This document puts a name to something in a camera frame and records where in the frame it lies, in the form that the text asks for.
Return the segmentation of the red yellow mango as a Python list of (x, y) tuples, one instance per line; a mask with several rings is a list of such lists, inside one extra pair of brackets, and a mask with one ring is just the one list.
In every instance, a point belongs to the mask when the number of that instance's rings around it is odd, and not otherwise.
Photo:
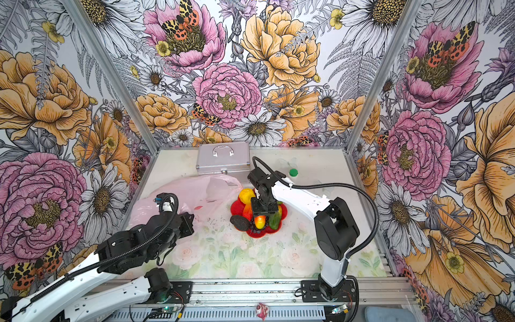
[(260, 226), (256, 228), (257, 230), (263, 230), (267, 224), (267, 217), (265, 215), (260, 215)]

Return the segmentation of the dark avocado bottom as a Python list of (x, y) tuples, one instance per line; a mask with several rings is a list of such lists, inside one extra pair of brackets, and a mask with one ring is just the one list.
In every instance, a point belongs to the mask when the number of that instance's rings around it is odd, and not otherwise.
[(232, 215), (230, 222), (240, 232), (246, 232), (251, 227), (250, 221), (242, 215)]

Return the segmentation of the red flower-shaped plate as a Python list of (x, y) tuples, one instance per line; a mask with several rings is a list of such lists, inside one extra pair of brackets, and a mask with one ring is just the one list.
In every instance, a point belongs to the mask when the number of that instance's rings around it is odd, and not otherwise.
[(287, 218), (288, 209), (285, 204), (278, 204), (278, 211), (273, 215), (254, 215), (251, 199), (256, 197), (253, 189), (242, 189), (236, 201), (230, 207), (229, 221), (240, 232), (249, 237), (261, 238), (273, 234), (282, 228), (282, 221)]

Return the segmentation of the pink plastic bag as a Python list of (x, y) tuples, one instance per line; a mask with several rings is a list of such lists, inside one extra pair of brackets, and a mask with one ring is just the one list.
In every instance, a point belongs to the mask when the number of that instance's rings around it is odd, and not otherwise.
[(194, 214), (195, 231), (217, 232), (229, 225), (229, 208), (242, 189), (236, 178), (225, 174), (181, 178), (137, 201), (127, 226), (145, 224), (151, 216), (158, 214), (158, 205), (154, 202), (157, 195), (174, 193), (178, 197), (179, 212)]

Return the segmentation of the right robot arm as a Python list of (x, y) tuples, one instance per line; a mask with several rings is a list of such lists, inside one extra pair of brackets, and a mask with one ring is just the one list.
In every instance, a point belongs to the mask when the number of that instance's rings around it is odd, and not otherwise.
[(318, 277), (319, 292), (326, 301), (334, 301), (345, 283), (350, 249), (354, 247), (360, 232), (345, 200), (311, 193), (313, 189), (328, 186), (332, 185), (254, 183), (257, 196), (251, 198), (251, 206), (256, 215), (271, 216), (282, 202), (311, 220), (318, 246), (325, 255)]

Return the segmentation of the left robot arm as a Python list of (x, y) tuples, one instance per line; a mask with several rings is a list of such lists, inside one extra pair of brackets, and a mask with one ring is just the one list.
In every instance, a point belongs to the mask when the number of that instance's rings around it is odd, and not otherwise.
[(139, 268), (176, 242), (194, 233), (194, 215), (165, 211), (144, 225), (120, 231), (101, 243), (86, 260), (42, 290), (28, 297), (10, 297), (2, 303), (4, 321), (53, 321), (83, 295), (132, 268)]

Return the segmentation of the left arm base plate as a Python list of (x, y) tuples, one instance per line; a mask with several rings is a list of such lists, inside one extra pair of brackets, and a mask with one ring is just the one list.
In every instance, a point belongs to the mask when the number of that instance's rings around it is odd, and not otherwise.
[(158, 297), (156, 301), (159, 304), (189, 304), (190, 297), (193, 293), (193, 282), (190, 281), (172, 281), (170, 288)]

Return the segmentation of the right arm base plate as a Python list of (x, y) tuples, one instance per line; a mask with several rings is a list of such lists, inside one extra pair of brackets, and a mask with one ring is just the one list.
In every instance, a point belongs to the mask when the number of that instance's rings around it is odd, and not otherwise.
[(351, 303), (358, 295), (358, 285), (351, 279), (342, 280), (336, 287), (322, 280), (302, 280), (300, 296), (304, 303)]

